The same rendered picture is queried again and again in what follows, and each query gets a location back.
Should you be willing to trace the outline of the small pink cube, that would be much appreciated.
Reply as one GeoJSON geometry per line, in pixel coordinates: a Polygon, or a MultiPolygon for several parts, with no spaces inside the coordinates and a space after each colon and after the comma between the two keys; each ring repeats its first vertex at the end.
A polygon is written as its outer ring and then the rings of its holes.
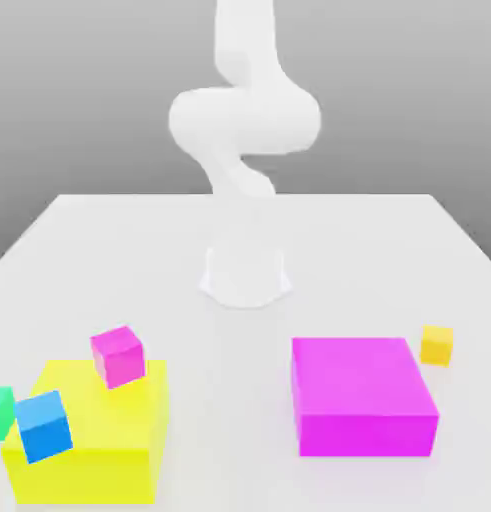
{"type": "Polygon", "coordinates": [[[90,338],[94,365],[108,389],[115,389],[145,376],[142,342],[128,326],[90,338]]]}

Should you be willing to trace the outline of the small yellow cube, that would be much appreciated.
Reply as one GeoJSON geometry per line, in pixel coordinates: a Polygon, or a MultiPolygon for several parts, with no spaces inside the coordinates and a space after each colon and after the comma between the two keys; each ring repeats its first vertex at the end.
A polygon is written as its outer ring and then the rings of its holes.
{"type": "Polygon", "coordinates": [[[453,350],[453,329],[424,325],[420,361],[424,364],[448,367],[453,350]]]}

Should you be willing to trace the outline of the small blue cube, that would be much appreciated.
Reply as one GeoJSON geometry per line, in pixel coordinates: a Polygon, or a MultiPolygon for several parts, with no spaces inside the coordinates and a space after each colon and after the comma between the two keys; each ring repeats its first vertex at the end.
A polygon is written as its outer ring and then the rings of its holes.
{"type": "Polygon", "coordinates": [[[58,390],[16,402],[14,413],[29,464],[73,448],[67,413],[58,390]]]}

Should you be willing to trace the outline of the large magenta box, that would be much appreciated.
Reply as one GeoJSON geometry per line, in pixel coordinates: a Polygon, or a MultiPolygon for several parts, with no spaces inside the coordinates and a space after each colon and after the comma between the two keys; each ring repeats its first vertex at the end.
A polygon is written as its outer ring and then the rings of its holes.
{"type": "Polygon", "coordinates": [[[291,390],[305,457],[428,457],[439,411],[403,338],[295,338],[291,390]]]}

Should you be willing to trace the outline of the large yellow box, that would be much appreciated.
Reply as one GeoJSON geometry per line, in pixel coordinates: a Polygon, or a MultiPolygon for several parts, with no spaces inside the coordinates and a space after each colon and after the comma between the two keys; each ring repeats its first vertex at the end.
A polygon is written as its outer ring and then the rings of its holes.
{"type": "Polygon", "coordinates": [[[59,393],[71,449],[30,463],[17,424],[1,447],[20,505],[145,505],[155,501],[169,420],[167,366],[108,389],[90,360],[48,361],[31,394],[59,393]]]}

